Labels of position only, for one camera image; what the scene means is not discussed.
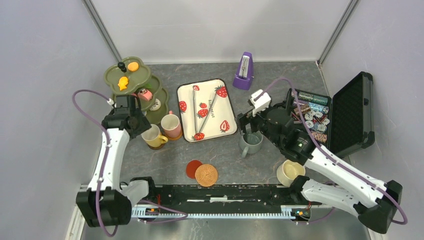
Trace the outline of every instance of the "red coaster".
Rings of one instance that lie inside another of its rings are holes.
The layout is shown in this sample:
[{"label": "red coaster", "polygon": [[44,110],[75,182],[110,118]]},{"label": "red coaster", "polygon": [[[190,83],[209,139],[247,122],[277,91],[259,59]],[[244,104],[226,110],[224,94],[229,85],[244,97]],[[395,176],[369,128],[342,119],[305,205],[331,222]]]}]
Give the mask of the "red coaster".
[{"label": "red coaster", "polygon": [[203,163],[199,160],[192,160],[187,164],[187,167],[185,168],[185,173],[187,174],[187,177],[191,179],[196,178],[196,170],[198,167],[200,167]]}]

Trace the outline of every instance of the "metal frame bar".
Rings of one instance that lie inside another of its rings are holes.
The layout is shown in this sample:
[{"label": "metal frame bar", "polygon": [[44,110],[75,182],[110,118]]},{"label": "metal frame bar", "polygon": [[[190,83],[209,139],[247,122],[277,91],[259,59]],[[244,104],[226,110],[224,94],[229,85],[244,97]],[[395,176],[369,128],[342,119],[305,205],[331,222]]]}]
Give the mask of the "metal frame bar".
[{"label": "metal frame bar", "polygon": [[327,45],[324,48],[324,51],[322,51],[321,56],[319,56],[318,60],[316,61],[316,63],[318,65],[322,65],[323,62],[326,60],[327,56],[329,55],[329,52],[333,48],[337,39],[339,38],[340,33],[345,28],[346,23],[348,22],[350,16],[352,15],[352,12],[355,10],[359,1],[360,0],[350,0],[349,4],[347,5],[346,9],[344,10],[343,15],[340,18],[340,21],[338,22],[337,26],[335,27],[334,32],[332,33],[330,39],[328,40]]},{"label": "metal frame bar", "polygon": [[93,19],[94,24],[96,25],[98,31],[100,32],[101,36],[103,37],[104,41],[106,42],[107,47],[112,52],[113,57],[115,58],[116,62],[120,62],[122,60],[122,57],[117,49],[117,47],[114,44],[114,41],[112,41],[111,36],[109,35],[108,30],[105,27],[105,24],[103,24],[102,19],[100,18],[99,13],[97,12],[92,0],[82,0],[85,7],[87,8],[88,13],[90,14],[91,18]]}]

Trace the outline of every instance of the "metal stick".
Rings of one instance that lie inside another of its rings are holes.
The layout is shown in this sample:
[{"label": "metal stick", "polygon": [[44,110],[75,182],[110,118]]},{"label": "metal stick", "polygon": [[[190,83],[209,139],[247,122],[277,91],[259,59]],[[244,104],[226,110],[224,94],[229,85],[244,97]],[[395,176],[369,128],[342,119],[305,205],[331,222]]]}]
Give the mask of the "metal stick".
[{"label": "metal stick", "polygon": [[209,111],[207,111],[207,115],[206,115],[206,117],[204,118],[203,123],[202,123],[202,124],[201,124],[201,126],[200,126],[200,130],[199,130],[199,132],[196,132],[196,133],[201,133],[201,132],[202,132],[202,130],[203,130],[203,128],[205,127],[206,121],[208,120],[209,115],[211,114],[211,111],[212,111],[212,109],[213,109],[213,107],[214,107],[214,104],[215,104],[215,100],[216,100],[216,99],[217,99],[217,92],[215,91],[215,96],[213,96],[213,100],[212,100],[212,103],[210,104]]},{"label": "metal stick", "polygon": [[196,117],[196,90],[193,88],[193,117],[194,117],[194,132],[198,132],[198,120]]}]

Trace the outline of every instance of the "yellow mug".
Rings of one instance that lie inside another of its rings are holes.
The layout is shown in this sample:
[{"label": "yellow mug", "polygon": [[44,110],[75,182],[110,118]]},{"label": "yellow mug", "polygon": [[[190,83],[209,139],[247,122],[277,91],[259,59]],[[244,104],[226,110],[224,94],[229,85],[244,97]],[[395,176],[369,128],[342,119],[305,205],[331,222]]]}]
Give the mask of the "yellow mug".
[{"label": "yellow mug", "polygon": [[168,138],[163,136],[159,127],[151,124],[151,128],[141,134],[143,140],[151,147],[157,148],[168,142]]}]

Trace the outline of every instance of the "strawberry tray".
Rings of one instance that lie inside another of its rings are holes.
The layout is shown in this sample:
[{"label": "strawberry tray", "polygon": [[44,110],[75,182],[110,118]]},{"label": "strawberry tray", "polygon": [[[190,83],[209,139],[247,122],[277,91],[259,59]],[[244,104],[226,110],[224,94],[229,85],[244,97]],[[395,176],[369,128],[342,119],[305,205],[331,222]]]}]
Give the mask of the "strawberry tray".
[{"label": "strawberry tray", "polygon": [[222,138],[237,132],[230,96],[222,79],[183,84],[176,93],[184,139],[189,143]]}]

